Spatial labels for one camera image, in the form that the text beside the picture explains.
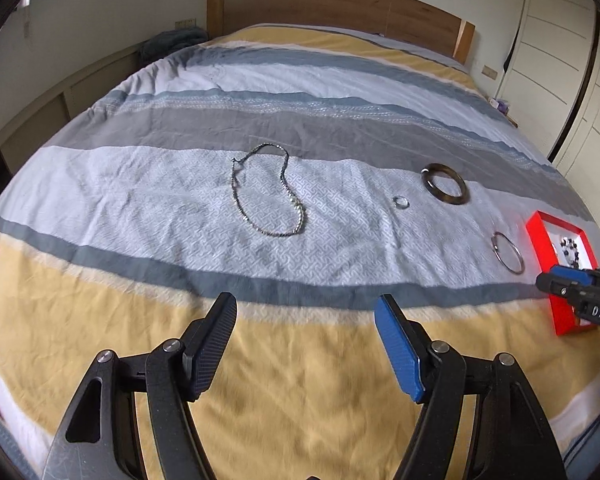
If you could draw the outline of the thin brown hoop bangle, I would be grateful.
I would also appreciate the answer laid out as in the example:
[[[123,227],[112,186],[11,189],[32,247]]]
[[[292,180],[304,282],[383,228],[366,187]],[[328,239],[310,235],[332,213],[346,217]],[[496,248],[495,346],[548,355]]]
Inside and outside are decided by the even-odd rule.
[[[498,263],[509,273],[522,275],[526,263],[516,244],[503,232],[495,231],[491,235],[492,252]]]

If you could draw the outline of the dark brown wooden bangle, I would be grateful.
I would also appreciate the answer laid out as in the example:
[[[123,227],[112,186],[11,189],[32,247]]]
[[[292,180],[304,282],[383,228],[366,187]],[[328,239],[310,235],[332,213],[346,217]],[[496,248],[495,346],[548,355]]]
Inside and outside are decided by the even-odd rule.
[[[440,202],[465,205],[470,200],[468,185],[453,168],[438,162],[428,164],[420,172],[426,190]]]

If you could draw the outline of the red jewelry box lid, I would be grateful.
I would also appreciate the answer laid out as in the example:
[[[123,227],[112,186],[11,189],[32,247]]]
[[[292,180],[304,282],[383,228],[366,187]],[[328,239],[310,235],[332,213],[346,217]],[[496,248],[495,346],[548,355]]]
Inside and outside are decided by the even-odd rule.
[[[569,266],[577,270],[593,270],[597,260],[584,229],[543,211],[535,211],[526,223],[541,272],[552,266]],[[548,294],[554,330],[557,336],[592,330],[591,322],[580,320],[574,307],[562,297]]]

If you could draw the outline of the purple tissue box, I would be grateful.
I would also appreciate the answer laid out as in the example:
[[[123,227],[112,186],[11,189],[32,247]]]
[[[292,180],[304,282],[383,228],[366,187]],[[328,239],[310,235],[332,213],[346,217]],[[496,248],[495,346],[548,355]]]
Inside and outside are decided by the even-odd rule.
[[[509,112],[509,102],[502,99],[497,99],[496,102],[498,103],[498,110],[501,113],[507,114]]]

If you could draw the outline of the white wardrobe doors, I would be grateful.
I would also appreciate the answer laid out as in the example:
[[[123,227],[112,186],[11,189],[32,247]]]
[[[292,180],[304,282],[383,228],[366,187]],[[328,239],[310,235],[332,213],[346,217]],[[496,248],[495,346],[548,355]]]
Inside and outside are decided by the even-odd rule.
[[[600,175],[600,11],[593,0],[524,0],[498,88],[518,128],[580,193]]]

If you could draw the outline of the striped bed duvet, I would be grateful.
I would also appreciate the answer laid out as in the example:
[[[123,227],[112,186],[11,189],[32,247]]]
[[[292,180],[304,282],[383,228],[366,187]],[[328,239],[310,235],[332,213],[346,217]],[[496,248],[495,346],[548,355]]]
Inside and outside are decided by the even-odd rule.
[[[600,414],[600,330],[557,336],[535,211],[600,228],[457,63],[260,25],[129,76],[0,195],[0,443],[38,478],[97,351],[155,348],[220,292],[238,319],[193,408],[223,479],[387,479],[418,407],[375,330],[389,294],[470,356],[513,353],[561,448]],[[465,205],[422,184],[438,162]],[[526,263],[507,272],[506,234]]]

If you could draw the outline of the low wooden side shelf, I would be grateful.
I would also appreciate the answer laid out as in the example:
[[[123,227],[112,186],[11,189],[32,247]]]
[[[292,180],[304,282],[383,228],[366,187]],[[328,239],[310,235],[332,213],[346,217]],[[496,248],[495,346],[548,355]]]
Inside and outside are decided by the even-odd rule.
[[[140,68],[132,44],[87,65],[43,92],[0,130],[0,194],[23,164],[59,129]]]

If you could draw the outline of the dark blue folded blanket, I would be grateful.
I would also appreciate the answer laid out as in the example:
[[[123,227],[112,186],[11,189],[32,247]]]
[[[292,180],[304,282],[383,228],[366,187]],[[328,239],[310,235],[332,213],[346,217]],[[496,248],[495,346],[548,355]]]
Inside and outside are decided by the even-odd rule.
[[[182,57],[178,51],[195,47],[210,39],[209,33],[198,26],[159,32],[138,47],[138,67],[176,65]]]

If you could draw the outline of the wooden headboard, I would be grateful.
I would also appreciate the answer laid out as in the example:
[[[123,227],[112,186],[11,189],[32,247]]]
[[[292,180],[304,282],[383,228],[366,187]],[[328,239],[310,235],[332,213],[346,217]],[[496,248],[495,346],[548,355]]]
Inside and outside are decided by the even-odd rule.
[[[409,42],[465,64],[475,25],[420,0],[207,0],[212,38],[260,23],[329,26]]]

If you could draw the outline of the wall socket plate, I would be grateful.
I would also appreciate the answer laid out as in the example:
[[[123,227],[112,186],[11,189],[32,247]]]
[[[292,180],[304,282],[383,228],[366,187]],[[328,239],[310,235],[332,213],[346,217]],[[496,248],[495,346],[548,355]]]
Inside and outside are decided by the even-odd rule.
[[[483,66],[481,73],[492,80],[498,79],[498,72],[490,66]]]

